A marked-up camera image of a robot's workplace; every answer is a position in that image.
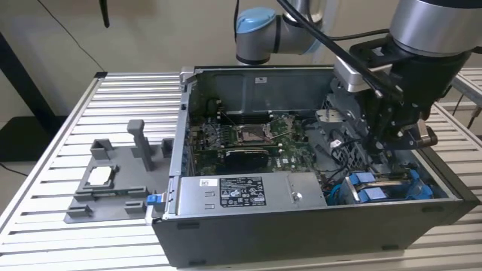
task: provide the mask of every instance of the black cable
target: black cable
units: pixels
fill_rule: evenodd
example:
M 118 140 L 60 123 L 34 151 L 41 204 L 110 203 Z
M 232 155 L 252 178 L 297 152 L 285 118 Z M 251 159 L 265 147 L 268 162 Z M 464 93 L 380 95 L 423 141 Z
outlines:
M 355 143 L 355 142 L 360 142 L 360 139 L 357 138 L 357 139 L 348 140 L 348 141 L 345 141 L 344 143 L 341 143 L 340 145 L 337 145 L 337 146 L 331 150 L 331 158 L 332 158 L 332 152 L 333 152 L 335 150 L 340 150 L 341 152 L 344 152 L 345 159 L 344 159 L 344 163 L 343 163 L 341 167 L 340 167 L 340 168 L 331 174 L 331 176 L 328 177 L 328 179 L 327 179 L 328 182 L 332 181 L 332 177 L 333 177 L 337 173 L 340 173 L 344 169 L 347 169 L 347 167 L 348 167 L 348 152 L 347 152 L 344 149 L 341 149 L 341 148 L 345 147 L 347 145 Z
M 336 132 L 336 134 L 339 135 L 339 137 L 341 138 L 341 140 L 344 140 L 344 137 L 348 137 L 351 138 L 348 135 L 343 134 L 341 131 L 339 129 L 331 129 L 329 132 L 328 132 L 328 139 L 329 140 L 335 140 L 333 138 L 333 132 Z M 377 172 L 377 170 L 375 169 L 372 163 L 369 163 L 369 158 L 368 158 L 368 153 L 364 152 L 364 160 L 365 160 L 365 166 L 368 166 L 371 168 L 371 170 L 373 172 Z
M 321 173 L 329 173 L 329 172 L 335 172 L 335 171 L 336 171 L 335 174 L 337 174 L 337 173 L 339 173 L 339 169 L 340 169 L 340 168 L 331 169 L 329 171 L 319 171 L 319 172 L 321 172 Z
M 8 170 L 8 171 L 10 171 L 10 172 L 13 172 L 16 174 L 20 174 L 20 175 L 22 175 L 25 177 L 28 176 L 26 174 L 21 173 L 20 171 L 14 171 L 13 169 L 9 169 L 8 167 L 5 167 L 5 165 L 2 163 L 0 163 L 0 167 L 2 167 L 5 170 Z
M 453 108 L 453 111 L 452 111 L 452 113 L 451 113 L 452 116 L 455 116 L 455 112 L 456 112 L 456 109 L 459 108 L 461 99 L 463 99 L 463 94 L 460 95 L 459 101 L 457 101 L 456 104 L 455 104 L 455 108 Z
M 328 37 L 332 41 L 347 41 L 347 40 L 353 40 L 356 38 L 364 38 L 364 37 L 369 37 L 369 36 L 375 36 L 375 35 L 380 35 L 380 34 L 387 34 L 389 33 L 389 29 L 379 29 L 379 30 L 373 30 L 373 31 L 368 31 L 364 33 L 359 33 L 359 34 L 352 34 L 352 35 L 347 35 L 347 36 L 340 36 L 340 37 Z
M 474 111 L 472 111 L 472 116 L 468 120 L 468 125 L 467 125 L 467 129 L 470 129 L 472 127 L 472 124 L 474 124 L 474 120 L 475 118 L 480 115 L 480 111 L 482 111 L 482 108 L 478 106 L 475 107 Z
M 472 50 L 472 52 L 474 52 L 475 54 L 482 55 L 482 46 L 475 47 L 474 50 Z
M 470 129 L 472 127 L 474 120 L 475 120 L 475 117 L 471 117 L 470 120 L 468 120 L 467 129 Z
M 237 14 L 239 14 L 239 0 L 236 0 L 236 6 L 233 8 L 233 18 L 232 18 L 232 29 L 233 29 L 233 42 L 236 42 L 237 38 Z
M 72 38 L 73 42 L 77 44 L 77 47 L 81 49 L 81 51 L 84 51 L 85 55 L 89 56 L 89 58 L 92 59 L 92 61 L 97 64 L 98 68 L 101 69 L 101 71 L 104 72 L 104 68 L 102 66 L 100 66 L 98 62 L 94 60 L 94 58 L 90 56 L 90 54 L 85 51 L 85 49 L 81 47 L 77 39 L 72 36 L 70 32 L 66 30 L 66 28 L 64 27 L 64 25 L 60 23 L 60 21 L 57 20 L 57 18 L 53 16 L 52 12 L 49 11 L 49 9 L 45 7 L 45 5 L 42 4 L 42 2 L 40 0 L 37 0 L 38 4 L 44 7 L 45 11 L 48 12 L 48 14 L 50 15 L 50 17 L 53 18 L 53 20 L 58 23 L 58 25 L 61 26 L 62 30 L 65 30 L 66 34 L 69 35 L 69 37 Z
M 335 149 L 331 150 L 329 158 L 331 158 L 331 160 L 335 161 L 336 164 L 343 165 L 344 163 L 343 163 L 341 156 L 339 157 L 339 159 L 336 157 L 333 157 L 333 151 L 335 151 Z
M 311 12 L 309 12 L 309 0 L 307 3 L 307 18 L 308 18 L 308 22 L 313 25 L 313 18 L 311 17 Z M 353 40 L 356 38 L 364 38 L 364 37 L 369 37 L 369 36 L 375 36 L 375 35 L 380 35 L 380 34 L 387 34 L 389 33 L 389 29 L 384 28 L 384 29 L 379 29 L 379 30 L 373 30 L 373 31 L 368 31 L 368 32 L 363 32 L 359 34 L 352 34 L 352 35 L 347 35 L 347 36 L 340 36 L 340 37 L 329 37 L 328 38 L 332 41 L 345 41 L 345 40 Z
M 308 18 L 308 22 L 311 23 L 311 24 L 315 24 L 315 22 L 313 22 L 313 18 L 311 17 L 311 11 L 309 11 L 309 6 L 311 6 L 311 3 L 309 3 L 311 1 L 308 0 L 307 1 L 307 18 Z
M 379 90 L 383 94 L 389 94 L 393 98 L 401 99 L 403 94 L 396 89 L 391 81 L 381 81 L 381 79 L 368 70 L 368 68 L 343 50 L 341 47 L 320 32 L 313 25 L 305 20 L 303 15 L 296 11 L 287 0 L 277 0 L 277 3 L 303 26 L 307 32 L 319 40 L 323 45 L 333 52 L 333 54 L 359 72 L 364 82 L 371 89 Z
M 100 12 L 102 14 L 104 27 L 108 28 L 110 26 L 110 21 L 108 19 L 108 8 L 106 8 L 106 0 L 98 0 Z

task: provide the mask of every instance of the circuit board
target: circuit board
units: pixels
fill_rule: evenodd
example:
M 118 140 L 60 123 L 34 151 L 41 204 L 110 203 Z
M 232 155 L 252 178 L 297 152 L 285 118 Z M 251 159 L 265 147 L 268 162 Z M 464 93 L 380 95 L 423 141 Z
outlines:
M 192 127 L 197 176 L 315 171 L 315 154 L 292 115 L 264 124 L 220 125 L 213 118 Z

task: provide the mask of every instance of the barcode sticker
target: barcode sticker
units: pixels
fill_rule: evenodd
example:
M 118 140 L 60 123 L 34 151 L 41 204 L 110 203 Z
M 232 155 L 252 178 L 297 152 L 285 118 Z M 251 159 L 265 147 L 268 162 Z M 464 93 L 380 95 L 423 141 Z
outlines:
M 198 186 L 217 186 L 217 179 L 200 179 Z

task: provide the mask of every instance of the power supply label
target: power supply label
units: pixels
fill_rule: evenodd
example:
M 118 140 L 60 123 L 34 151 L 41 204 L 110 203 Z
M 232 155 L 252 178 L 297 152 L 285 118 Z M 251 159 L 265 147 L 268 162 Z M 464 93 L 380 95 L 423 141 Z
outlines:
M 218 190 L 223 207 L 265 205 L 261 177 L 220 178 Z

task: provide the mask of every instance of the metal slotted surface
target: metal slotted surface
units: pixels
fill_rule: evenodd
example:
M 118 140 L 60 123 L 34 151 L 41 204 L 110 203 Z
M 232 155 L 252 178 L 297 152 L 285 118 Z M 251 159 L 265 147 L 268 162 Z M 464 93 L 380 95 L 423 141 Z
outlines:
M 452 85 L 482 107 L 482 68 L 464 68 L 456 75 Z
M 145 120 L 150 142 L 173 136 L 180 97 L 177 77 L 174 73 L 109 73 L 105 80 L 93 81 L 0 218 L 0 222 L 6 221 L 0 235 L 1 271 L 173 270 L 144 220 L 65 224 L 62 218 L 89 161 L 93 138 L 109 138 L 117 146 L 132 145 L 124 132 L 132 118 Z M 437 106 L 428 125 L 439 137 L 435 151 L 482 200 L 482 143 Z M 482 206 L 453 225 L 429 230 L 403 252 L 251 263 L 233 265 L 229 270 L 285 268 L 482 270 Z

